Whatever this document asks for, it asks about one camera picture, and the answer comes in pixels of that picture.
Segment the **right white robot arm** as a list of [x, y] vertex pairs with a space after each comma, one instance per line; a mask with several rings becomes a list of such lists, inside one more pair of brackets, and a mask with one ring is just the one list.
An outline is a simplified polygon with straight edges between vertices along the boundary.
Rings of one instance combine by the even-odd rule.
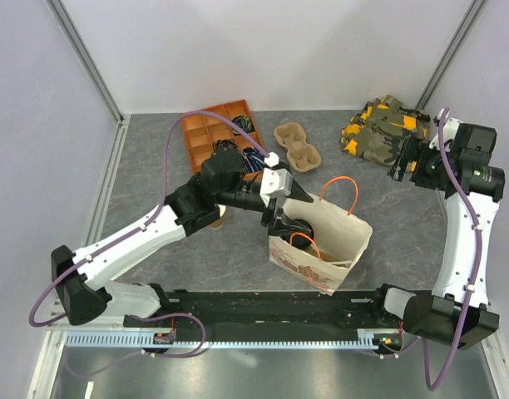
[[449, 345], [459, 320], [458, 348], [467, 349], [493, 334], [500, 317], [488, 310], [487, 252], [492, 223], [503, 196], [505, 173], [490, 166], [497, 132], [491, 127], [447, 118], [443, 134], [432, 140], [409, 137], [388, 175], [445, 194], [447, 236], [442, 266], [430, 293], [412, 293], [384, 284], [381, 299], [369, 306], [371, 321], [382, 328], [398, 318], [406, 333]]

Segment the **left aluminium frame post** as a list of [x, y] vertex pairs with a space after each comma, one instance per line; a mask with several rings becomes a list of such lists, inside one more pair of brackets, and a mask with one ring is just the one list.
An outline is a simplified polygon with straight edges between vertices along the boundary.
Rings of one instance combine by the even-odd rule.
[[87, 49], [86, 44], [83, 41], [82, 36], [79, 33], [76, 24], [72, 20], [64, 2], [61, 0], [46, 0], [46, 4], [50, 8], [53, 16], [59, 24], [59, 27], [62, 29], [67, 40], [71, 44], [72, 49], [76, 53], [77, 58], [91, 80], [92, 85], [96, 88], [100, 98], [103, 100], [107, 110], [116, 123], [121, 124], [124, 121], [123, 113], [116, 104], [111, 91], [94, 62], [91, 53]]

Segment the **white straw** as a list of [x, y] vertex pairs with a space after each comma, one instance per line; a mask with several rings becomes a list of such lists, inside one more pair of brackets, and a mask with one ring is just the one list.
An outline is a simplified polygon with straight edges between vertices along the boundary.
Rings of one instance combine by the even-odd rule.
[[344, 261], [343, 260], [337, 260], [337, 261], [324, 260], [324, 263], [328, 264], [330, 266], [333, 266], [333, 267], [338, 267], [338, 268], [351, 268], [353, 265], [352, 260], [344, 260]]

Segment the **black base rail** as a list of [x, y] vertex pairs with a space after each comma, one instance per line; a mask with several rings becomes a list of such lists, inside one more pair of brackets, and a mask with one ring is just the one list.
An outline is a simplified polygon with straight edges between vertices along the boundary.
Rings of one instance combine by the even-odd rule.
[[255, 340], [354, 340], [358, 331], [397, 336], [401, 321], [383, 311], [375, 290], [333, 295], [298, 292], [188, 292], [159, 296], [150, 321], [125, 316], [126, 328], [174, 328], [180, 338]]

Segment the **green rolled sock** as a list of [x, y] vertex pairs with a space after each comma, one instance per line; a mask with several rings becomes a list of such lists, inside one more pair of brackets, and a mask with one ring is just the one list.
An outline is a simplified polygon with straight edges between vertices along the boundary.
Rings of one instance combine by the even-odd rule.
[[254, 123], [249, 116], [238, 115], [231, 121], [245, 133], [253, 133], [255, 131]]

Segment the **camouflage folded garment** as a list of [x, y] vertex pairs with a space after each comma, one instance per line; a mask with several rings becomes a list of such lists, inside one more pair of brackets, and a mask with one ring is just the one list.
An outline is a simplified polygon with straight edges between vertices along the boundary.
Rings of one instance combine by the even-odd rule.
[[390, 167], [408, 137], [425, 139], [431, 116], [394, 96], [367, 102], [342, 129], [344, 153]]

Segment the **cardboard cup carrier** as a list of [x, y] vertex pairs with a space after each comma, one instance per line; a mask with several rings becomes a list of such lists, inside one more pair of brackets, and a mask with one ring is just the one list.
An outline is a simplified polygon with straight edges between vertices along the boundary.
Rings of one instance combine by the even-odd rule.
[[311, 254], [312, 256], [314, 256], [315, 258], [317, 259], [320, 259], [322, 261], [324, 260], [328, 260], [328, 261], [337, 261], [337, 260], [341, 260], [341, 259], [338, 259], [336, 258], [335, 256], [333, 256], [332, 254], [329, 254], [327, 252], [324, 252], [323, 250], [320, 250], [319, 252], [317, 252], [314, 247], [309, 247], [307, 249], [307, 253]]
[[287, 160], [295, 171], [305, 173], [321, 165], [321, 155], [307, 142], [306, 132], [299, 123], [287, 122], [277, 126], [274, 137], [286, 150]]

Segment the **dark brown rolled sock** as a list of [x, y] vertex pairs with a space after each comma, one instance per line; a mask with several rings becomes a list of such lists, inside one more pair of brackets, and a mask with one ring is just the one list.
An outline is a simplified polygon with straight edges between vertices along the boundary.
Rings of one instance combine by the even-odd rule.
[[222, 139], [213, 143], [214, 152], [218, 150], [237, 150], [237, 145], [233, 140]]

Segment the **right aluminium frame post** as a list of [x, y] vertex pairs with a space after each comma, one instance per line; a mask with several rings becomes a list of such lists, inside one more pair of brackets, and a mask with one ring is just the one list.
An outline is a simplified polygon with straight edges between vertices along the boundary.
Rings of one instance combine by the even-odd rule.
[[487, 4], [487, 0], [472, 0], [470, 2], [462, 20], [458, 23], [457, 28], [452, 34], [449, 43], [432, 72], [432, 75], [429, 77], [427, 84], [418, 98], [416, 103], [416, 107], [418, 109], [424, 109], [427, 107], [433, 94], [438, 89], [442, 79], [446, 76], [449, 67], [452, 65], [457, 54], [462, 48], [462, 45], [469, 36], [473, 26], [477, 23], [478, 18], [482, 15]]

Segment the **aluminium frame post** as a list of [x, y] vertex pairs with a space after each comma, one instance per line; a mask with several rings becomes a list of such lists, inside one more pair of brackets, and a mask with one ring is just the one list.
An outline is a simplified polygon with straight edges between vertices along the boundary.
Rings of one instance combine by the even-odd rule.
[[418, 98], [416, 103], [416, 107], [418, 109], [424, 109], [427, 107], [433, 94], [438, 89], [442, 79], [446, 76], [449, 67], [452, 65], [457, 54], [462, 48], [462, 45], [469, 36], [473, 26], [477, 23], [478, 18], [482, 15], [487, 4], [487, 0], [472, 0], [470, 2], [462, 20], [458, 23], [457, 28], [452, 34], [449, 43], [432, 72], [432, 75], [429, 77], [427, 84]]
[[53, 16], [59, 24], [59, 27], [62, 29], [67, 40], [71, 44], [72, 49], [76, 53], [77, 58], [91, 80], [92, 85], [96, 88], [100, 98], [103, 100], [107, 110], [116, 123], [121, 124], [124, 121], [123, 113], [116, 104], [111, 91], [94, 62], [91, 53], [87, 49], [86, 44], [83, 41], [82, 36], [79, 33], [76, 24], [72, 20], [64, 2], [61, 0], [46, 0], [46, 4], [50, 8]]

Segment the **blue striped rolled sock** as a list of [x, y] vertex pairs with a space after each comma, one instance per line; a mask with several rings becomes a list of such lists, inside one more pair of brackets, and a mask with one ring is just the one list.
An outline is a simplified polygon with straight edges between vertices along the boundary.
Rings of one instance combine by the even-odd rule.
[[265, 168], [264, 155], [254, 147], [245, 147], [242, 150], [245, 159], [245, 168], [248, 173], [255, 173]]

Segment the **orange compartment tray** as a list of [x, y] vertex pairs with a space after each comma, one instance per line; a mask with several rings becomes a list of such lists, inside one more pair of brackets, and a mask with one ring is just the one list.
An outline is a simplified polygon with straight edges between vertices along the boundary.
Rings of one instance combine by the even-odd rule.
[[[249, 116], [255, 131], [247, 133], [249, 137], [264, 147], [261, 135], [258, 132], [252, 113], [246, 100], [232, 101], [205, 108], [206, 111], [221, 115], [231, 121], [235, 116]], [[213, 143], [217, 140], [233, 140], [237, 145], [237, 151], [242, 154], [245, 147], [256, 148], [243, 135], [233, 130], [228, 124], [209, 116], [188, 116], [181, 123], [181, 131], [185, 139], [185, 146], [190, 158], [190, 166], [193, 173], [199, 172], [204, 160], [214, 152]]]

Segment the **black plastic cup lid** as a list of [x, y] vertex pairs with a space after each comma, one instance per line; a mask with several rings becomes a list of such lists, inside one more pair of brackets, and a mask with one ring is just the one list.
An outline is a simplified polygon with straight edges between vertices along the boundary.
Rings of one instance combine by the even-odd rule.
[[312, 245], [314, 239], [314, 230], [312, 226], [302, 219], [296, 219], [294, 222], [296, 226], [287, 238], [288, 243], [297, 249], [308, 249]]

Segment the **white paper takeout bag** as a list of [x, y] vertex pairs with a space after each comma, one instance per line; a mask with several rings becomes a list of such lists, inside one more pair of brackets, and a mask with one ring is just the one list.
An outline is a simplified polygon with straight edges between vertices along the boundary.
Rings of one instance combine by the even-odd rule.
[[338, 180], [354, 179], [340, 175], [327, 181], [319, 195], [314, 195], [313, 203], [294, 199], [284, 202], [284, 213], [291, 219], [307, 221], [314, 230], [310, 247], [319, 252], [323, 250], [341, 260], [352, 260], [351, 268], [338, 268], [288, 243], [287, 238], [269, 238], [269, 260], [315, 287], [321, 293], [333, 295], [347, 278], [354, 265], [360, 260], [371, 239], [372, 226], [357, 217], [354, 208], [358, 203], [359, 187], [354, 186], [354, 199], [350, 209], [342, 209], [324, 199], [325, 190]]

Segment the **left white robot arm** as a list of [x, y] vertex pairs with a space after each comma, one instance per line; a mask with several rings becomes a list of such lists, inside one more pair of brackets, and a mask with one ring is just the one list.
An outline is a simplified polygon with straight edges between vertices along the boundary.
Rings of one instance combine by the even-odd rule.
[[118, 283], [117, 278], [158, 249], [218, 221], [223, 207], [260, 212], [270, 236], [314, 234], [307, 222], [291, 219], [276, 204], [279, 198], [305, 203], [313, 198], [275, 153], [260, 181], [247, 181], [245, 174], [237, 150], [219, 149], [187, 183], [136, 222], [85, 248], [72, 251], [63, 245], [53, 250], [52, 278], [68, 322], [79, 326], [102, 315], [131, 315], [153, 327], [164, 326], [171, 308], [158, 286]]

